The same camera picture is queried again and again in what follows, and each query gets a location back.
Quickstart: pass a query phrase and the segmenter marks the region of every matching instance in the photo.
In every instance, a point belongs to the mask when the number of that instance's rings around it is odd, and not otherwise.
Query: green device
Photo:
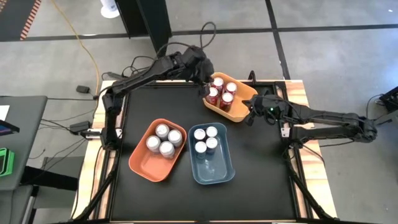
[[[0,177],[12,174],[14,167],[14,153],[7,149],[0,149]]]

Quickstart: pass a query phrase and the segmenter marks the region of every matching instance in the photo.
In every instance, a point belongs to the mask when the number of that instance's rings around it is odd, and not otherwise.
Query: silver can
[[[195,132],[193,132],[193,136],[197,141],[202,141],[206,137],[206,132],[203,129],[196,129]]]
[[[163,141],[167,141],[167,135],[169,134],[169,127],[166,124],[160,124],[156,126],[156,135]]]
[[[206,128],[206,134],[209,138],[214,138],[217,136],[217,129],[213,126]]]
[[[216,151],[216,147],[218,145],[218,141],[215,138],[208,138],[206,140],[206,153],[208,154],[214,154],[214,152]]]
[[[147,138],[147,147],[154,153],[159,153],[160,139],[157,136],[149,136]]]
[[[171,159],[174,156],[174,145],[169,141],[164,141],[160,144],[159,151],[165,158]]]
[[[206,149],[207,149],[206,143],[203,142],[203,141],[198,141],[195,144],[195,151],[197,152],[197,158],[198,159],[204,159],[205,158]]]
[[[169,132],[169,141],[173,143],[174,147],[180,147],[182,144],[182,134],[179,130],[171,130]]]

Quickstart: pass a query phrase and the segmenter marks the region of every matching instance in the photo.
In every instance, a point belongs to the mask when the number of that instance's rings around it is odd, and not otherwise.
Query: orange and black stripe
[[[4,9],[6,6],[7,0],[0,0],[0,12]]]
[[[25,26],[21,32],[21,37],[20,40],[24,40],[27,37],[27,33],[29,32],[30,26],[33,23],[33,20],[35,19],[35,16],[37,14],[37,11],[39,10],[40,4],[42,3],[42,0],[35,0],[35,3],[33,4],[33,8],[30,11],[29,17],[26,20]]]

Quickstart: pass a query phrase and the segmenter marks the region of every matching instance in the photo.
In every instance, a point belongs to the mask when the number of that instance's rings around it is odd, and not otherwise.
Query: yellow cable
[[[88,55],[91,58],[91,61],[93,61],[94,66],[95,66],[95,70],[97,73],[97,85],[95,88],[95,95],[98,94],[98,89],[100,87],[100,70],[98,69],[97,63],[94,60],[94,57],[92,56],[92,54],[87,50],[87,48],[83,45],[83,42],[80,40],[79,35],[77,34],[77,32],[75,31],[75,29],[73,28],[72,24],[70,23],[69,19],[67,18],[67,16],[65,15],[65,13],[63,13],[63,11],[58,7],[57,3],[55,3],[54,0],[51,0],[52,4],[55,6],[55,8],[57,9],[57,11],[63,16],[63,18],[66,20],[66,22],[68,23],[69,27],[72,29],[73,33],[75,34],[77,40],[79,41],[81,47],[88,53]]]

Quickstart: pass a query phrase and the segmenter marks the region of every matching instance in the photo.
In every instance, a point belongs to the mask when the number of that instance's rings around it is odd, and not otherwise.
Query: blue plastic bin
[[[206,129],[214,126],[218,134],[216,139],[218,145],[214,154],[206,154],[204,159],[199,159],[195,151],[197,140],[193,136],[196,129]],[[228,142],[226,139],[226,127],[221,123],[199,124],[192,127],[188,132],[188,145],[191,155],[193,178],[199,184],[218,184],[230,181],[235,176],[229,156]]]

